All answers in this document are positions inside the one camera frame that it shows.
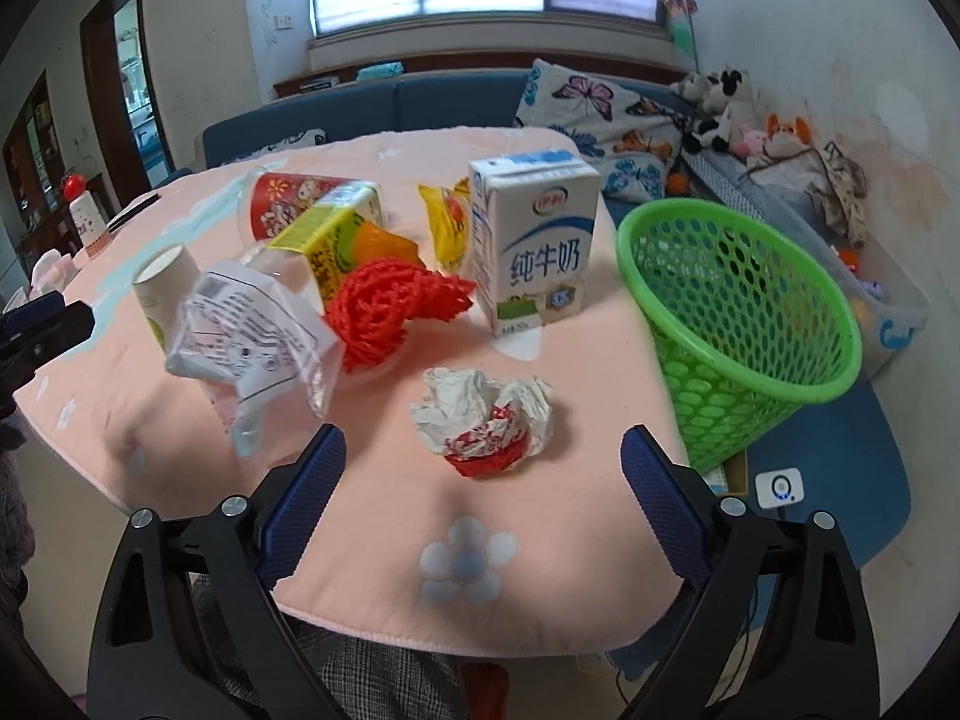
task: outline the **milk carton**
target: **milk carton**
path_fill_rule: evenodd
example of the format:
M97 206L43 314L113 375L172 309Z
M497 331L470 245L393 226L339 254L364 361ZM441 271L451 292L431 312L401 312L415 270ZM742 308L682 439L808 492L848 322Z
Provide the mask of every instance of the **milk carton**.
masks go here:
M470 163L475 277L494 336L583 307L600 183L558 149Z

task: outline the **red and white crumpled wrapper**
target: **red and white crumpled wrapper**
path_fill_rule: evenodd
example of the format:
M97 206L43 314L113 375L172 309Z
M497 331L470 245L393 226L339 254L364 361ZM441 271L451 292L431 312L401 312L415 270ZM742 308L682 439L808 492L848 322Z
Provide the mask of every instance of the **red and white crumpled wrapper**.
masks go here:
M462 476L506 471L544 451L553 435L550 386L541 379L504 384L480 370L437 367L424 381L424 403L410 406L416 432Z

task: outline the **pink butterfly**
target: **pink butterfly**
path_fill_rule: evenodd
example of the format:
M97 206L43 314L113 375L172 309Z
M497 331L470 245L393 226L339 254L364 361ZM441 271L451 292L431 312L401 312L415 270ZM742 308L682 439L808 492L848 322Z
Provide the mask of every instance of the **pink butterfly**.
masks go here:
M584 76L570 76L570 80L563 87L553 93L557 100L589 100L606 121L613 121L613 108L610 101L613 99L613 89L605 84L594 83Z

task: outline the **paper cup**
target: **paper cup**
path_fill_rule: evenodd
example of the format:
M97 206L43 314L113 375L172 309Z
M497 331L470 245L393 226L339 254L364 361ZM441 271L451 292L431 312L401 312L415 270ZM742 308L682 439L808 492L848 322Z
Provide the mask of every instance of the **paper cup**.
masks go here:
M199 278L197 263L182 245L165 248L133 276L136 299L164 351L174 337L181 300Z
M89 191L85 191L70 204L70 215L73 223L77 225L80 242L92 260L107 248L113 240L113 234L107 230L107 223Z

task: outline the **white electronic device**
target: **white electronic device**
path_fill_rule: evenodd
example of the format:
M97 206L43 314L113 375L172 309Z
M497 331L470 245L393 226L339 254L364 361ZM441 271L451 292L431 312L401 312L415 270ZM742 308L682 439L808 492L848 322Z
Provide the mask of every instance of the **white electronic device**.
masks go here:
M800 469L784 469L757 474L757 503L760 509L777 509L803 500Z

